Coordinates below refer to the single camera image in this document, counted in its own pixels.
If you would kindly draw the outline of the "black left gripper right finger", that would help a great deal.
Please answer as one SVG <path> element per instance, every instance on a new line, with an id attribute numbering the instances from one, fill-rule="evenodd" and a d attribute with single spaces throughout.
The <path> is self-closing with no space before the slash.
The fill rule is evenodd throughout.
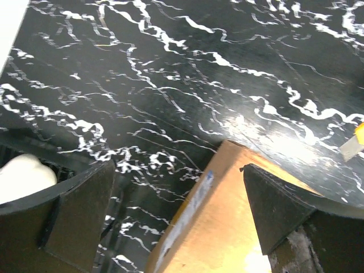
<path id="1" fill-rule="evenodd" d="M 272 272 L 363 272 L 363 209 L 248 164 L 241 169 Z"/>

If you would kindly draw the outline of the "brown cardboard express box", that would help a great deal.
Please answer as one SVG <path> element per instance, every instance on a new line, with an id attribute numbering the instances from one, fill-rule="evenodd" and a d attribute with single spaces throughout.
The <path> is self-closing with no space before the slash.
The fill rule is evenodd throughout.
<path id="1" fill-rule="evenodd" d="M 223 141 L 152 250 L 146 272 L 322 272 L 303 229 L 280 250 L 262 254 L 241 170 L 248 164 L 306 188 L 257 152 Z"/>

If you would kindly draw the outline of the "yellow utility knife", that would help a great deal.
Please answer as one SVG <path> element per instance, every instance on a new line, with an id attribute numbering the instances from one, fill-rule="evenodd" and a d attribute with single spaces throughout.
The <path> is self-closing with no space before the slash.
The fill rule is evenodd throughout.
<path id="1" fill-rule="evenodd" d="M 341 147 L 340 152 L 345 162 L 363 151 L 364 142 L 364 124 L 361 123 L 355 130 L 354 135 L 346 141 Z"/>

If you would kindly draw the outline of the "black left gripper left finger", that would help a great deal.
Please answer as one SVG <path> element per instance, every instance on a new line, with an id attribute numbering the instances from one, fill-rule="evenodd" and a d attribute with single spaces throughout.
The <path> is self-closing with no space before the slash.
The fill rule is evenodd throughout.
<path id="1" fill-rule="evenodd" d="M 113 161 L 1 205 L 1 272 L 91 272 L 114 186 Z"/>

